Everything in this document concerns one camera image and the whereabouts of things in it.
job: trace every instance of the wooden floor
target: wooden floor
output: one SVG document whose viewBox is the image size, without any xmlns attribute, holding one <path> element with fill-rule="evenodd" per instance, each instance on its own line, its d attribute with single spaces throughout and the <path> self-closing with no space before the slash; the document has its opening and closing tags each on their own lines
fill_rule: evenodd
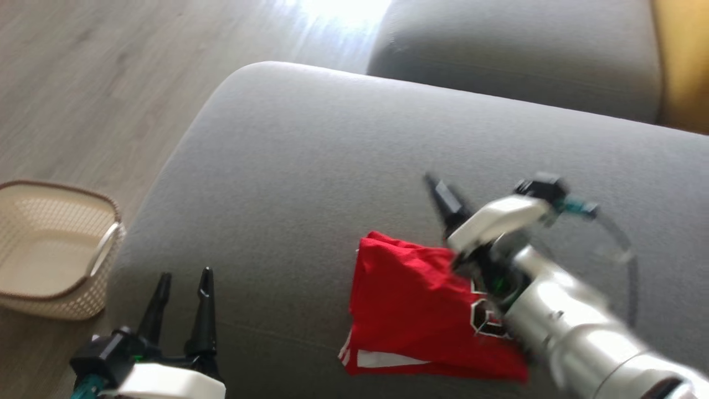
<svg viewBox="0 0 709 399">
<path fill-rule="evenodd" d="M 236 69 L 282 60 L 363 73 L 389 0 L 0 0 L 0 181 L 114 198 L 150 185 Z M 0 310 L 0 398 L 68 399 L 83 323 Z"/>
</svg>

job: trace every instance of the gray cushion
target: gray cushion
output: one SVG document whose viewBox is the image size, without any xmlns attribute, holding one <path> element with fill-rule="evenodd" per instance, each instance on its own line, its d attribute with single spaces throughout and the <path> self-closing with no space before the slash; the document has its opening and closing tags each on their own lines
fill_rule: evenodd
<svg viewBox="0 0 709 399">
<path fill-rule="evenodd" d="M 214 268 L 219 364 L 233 397 L 517 398 L 553 391 L 439 376 L 350 377 L 355 249 L 370 230 L 440 245 L 425 170 L 483 204 L 537 170 L 563 173 L 625 227 L 643 266 L 640 334 L 706 368 L 706 137 L 622 119 L 303 65 L 267 62 L 209 99 L 145 200 L 109 283 L 137 326 L 174 273 L 163 344 L 179 353 L 201 269 Z M 591 256 L 598 229 L 545 234 L 560 261 L 623 311 L 625 274 Z"/>
<path fill-rule="evenodd" d="M 648 0 L 393 0 L 368 75 L 652 123 Z"/>
</svg>

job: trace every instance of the basket handle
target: basket handle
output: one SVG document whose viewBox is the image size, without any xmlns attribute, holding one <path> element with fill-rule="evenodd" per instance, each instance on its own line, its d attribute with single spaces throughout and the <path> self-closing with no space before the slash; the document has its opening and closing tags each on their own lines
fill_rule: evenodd
<svg viewBox="0 0 709 399">
<path fill-rule="evenodd" d="M 91 260 L 89 261 L 89 266 L 86 268 L 86 273 L 84 273 L 84 275 L 86 277 L 94 277 L 94 274 L 96 274 L 96 272 L 99 271 L 101 264 L 103 263 L 103 262 L 99 262 L 99 258 L 101 257 L 101 254 L 104 252 L 106 245 L 111 241 L 111 237 L 113 237 L 116 234 L 116 232 L 118 231 L 119 227 L 121 227 L 121 223 L 114 222 L 108 228 L 108 230 L 106 230 L 106 233 L 104 233 L 104 236 L 101 237 L 101 240 L 99 241 L 99 245 L 96 247 L 94 255 L 91 257 Z"/>
</svg>

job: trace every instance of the basket bottom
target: basket bottom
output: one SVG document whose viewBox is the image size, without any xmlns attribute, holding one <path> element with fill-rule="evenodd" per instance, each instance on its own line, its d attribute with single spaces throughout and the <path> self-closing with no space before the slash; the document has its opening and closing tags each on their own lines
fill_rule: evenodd
<svg viewBox="0 0 709 399">
<path fill-rule="evenodd" d="M 66 231 L 37 231 L 0 266 L 0 291 L 28 297 L 56 295 L 86 273 L 99 239 Z"/>
</svg>

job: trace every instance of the metallic robot arm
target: metallic robot arm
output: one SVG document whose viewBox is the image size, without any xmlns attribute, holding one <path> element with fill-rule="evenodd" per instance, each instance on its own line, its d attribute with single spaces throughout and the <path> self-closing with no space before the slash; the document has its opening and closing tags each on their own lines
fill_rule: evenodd
<svg viewBox="0 0 709 399">
<path fill-rule="evenodd" d="M 474 214 L 451 187 L 427 181 L 447 245 L 458 253 L 454 270 L 482 280 L 507 328 L 547 365 L 559 389 L 589 399 L 709 398 L 706 376 L 653 351 L 598 291 L 528 243 L 521 230 L 532 223 L 553 223 L 565 210 L 595 214 L 567 201 L 557 177 L 521 182 Z"/>
</svg>

